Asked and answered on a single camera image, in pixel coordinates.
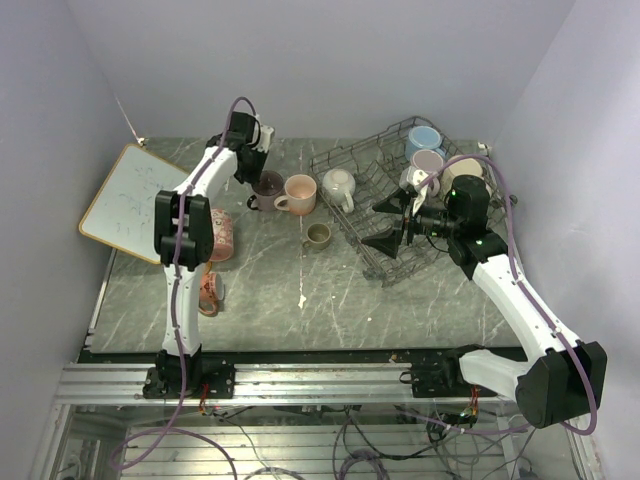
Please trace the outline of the green inside floral mug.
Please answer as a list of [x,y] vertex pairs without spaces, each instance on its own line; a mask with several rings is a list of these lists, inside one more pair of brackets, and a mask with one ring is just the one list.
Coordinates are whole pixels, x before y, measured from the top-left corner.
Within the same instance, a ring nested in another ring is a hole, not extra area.
[[493,189],[486,182],[480,162],[473,158],[466,158],[464,155],[453,156],[452,160],[458,158],[460,158],[459,162],[447,167],[440,175],[439,198],[445,200],[447,193],[451,190],[453,180],[460,175],[471,175],[480,178],[489,195],[492,195]]

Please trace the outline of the lavender mug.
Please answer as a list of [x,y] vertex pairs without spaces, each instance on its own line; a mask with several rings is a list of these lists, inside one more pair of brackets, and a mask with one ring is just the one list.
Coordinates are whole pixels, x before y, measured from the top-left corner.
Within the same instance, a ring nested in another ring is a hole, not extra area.
[[[444,165],[443,157],[433,150],[422,149],[416,151],[410,160],[414,168],[424,171],[427,175],[437,173]],[[440,179],[436,177],[428,187],[428,196],[433,198],[440,191]]]

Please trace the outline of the pink patterned mug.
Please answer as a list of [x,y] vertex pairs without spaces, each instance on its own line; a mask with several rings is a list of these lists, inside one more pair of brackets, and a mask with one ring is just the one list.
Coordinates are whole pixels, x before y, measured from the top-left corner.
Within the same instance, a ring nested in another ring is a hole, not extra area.
[[233,221],[231,215],[223,209],[211,210],[214,245],[210,260],[223,262],[234,254]]

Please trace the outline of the cream white speckled mug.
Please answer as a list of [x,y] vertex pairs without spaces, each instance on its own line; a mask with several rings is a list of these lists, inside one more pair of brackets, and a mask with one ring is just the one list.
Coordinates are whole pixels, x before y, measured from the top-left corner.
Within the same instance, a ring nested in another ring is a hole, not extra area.
[[322,188],[329,201],[344,213],[354,210],[355,178],[347,170],[334,168],[325,173]]

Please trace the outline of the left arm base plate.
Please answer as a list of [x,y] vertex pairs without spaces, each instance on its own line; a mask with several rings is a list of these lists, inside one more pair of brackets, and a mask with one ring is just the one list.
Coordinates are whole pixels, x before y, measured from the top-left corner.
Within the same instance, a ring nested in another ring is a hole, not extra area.
[[231,399],[236,369],[231,365],[206,365],[198,356],[186,357],[183,374],[179,356],[162,353],[147,371],[142,396],[145,399]]

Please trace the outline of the light blue mug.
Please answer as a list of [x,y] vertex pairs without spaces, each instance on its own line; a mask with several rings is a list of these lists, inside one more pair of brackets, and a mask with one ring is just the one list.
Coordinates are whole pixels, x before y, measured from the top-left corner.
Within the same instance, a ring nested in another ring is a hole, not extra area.
[[436,129],[428,126],[415,126],[409,130],[407,135],[405,158],[410,161],[419,150],[435,151],[441,157],[445,157],[442,143],[442,135]]

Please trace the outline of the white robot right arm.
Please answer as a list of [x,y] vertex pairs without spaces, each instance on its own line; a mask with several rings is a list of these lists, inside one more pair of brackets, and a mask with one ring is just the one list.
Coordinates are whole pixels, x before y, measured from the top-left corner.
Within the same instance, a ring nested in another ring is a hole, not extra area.
[[440,375],[450,394],[474,385],[515,402],[533,427],[590,418],[583,434],[597,424],[607,355],[597,342],[586,343],[540,299],[517,265],[514,248],[488,226],[490,194],[483,179],[453,180],[441,208],[424,206],[417,194],[399,188],[373,209],[396,214],[393,226],[363,238],[364,245],[394,258],[401,244],[417,235],[443,238],[451,260],[494,303],[516,334],[525,358],[510,360],[480,345],[448,352]]

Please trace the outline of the purple mug dark handle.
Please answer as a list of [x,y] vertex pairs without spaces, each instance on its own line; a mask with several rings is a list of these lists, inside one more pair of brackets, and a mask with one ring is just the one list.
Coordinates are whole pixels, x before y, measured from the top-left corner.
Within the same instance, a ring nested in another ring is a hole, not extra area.
[[251,185],[251,196],[247,199],[246,206],[252,211],[274,211],[274,201],[284,191],[284,179],[271,170],[264,170],[258,182]]

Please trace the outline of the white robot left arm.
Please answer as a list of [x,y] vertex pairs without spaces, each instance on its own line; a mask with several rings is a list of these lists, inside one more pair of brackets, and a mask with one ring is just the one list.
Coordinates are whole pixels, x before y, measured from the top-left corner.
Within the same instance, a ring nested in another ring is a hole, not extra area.
[[210,203],[231,178],[260,179],[273,134],[257,114],[232,112],[186,180],[155,197],[153,242],[166,277],[167,326],[152,372],[166,392],[192,397],[203,387],[198,307],[199,282],[214,248]]

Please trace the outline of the peach pink mug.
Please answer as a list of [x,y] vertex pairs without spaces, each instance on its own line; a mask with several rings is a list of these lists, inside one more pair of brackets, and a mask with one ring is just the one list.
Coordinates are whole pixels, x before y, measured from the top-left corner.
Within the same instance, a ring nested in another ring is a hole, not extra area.
[[279,211],[305,216],[314,210],[316,194],[316,182],[308,175],[296,174],[285,181],[284,194],[277,197],[273,205]]

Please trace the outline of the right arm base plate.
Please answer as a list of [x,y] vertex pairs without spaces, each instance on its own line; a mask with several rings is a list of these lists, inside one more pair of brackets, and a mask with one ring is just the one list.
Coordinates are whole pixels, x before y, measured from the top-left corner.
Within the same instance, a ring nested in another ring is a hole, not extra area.
[[411,351],[410,367],[399,376],[399,382],[411,387],[414,398],[470,397],[474,388],[463,379],[460,359],[478,350],[476,345],[455,349],[423,349]]

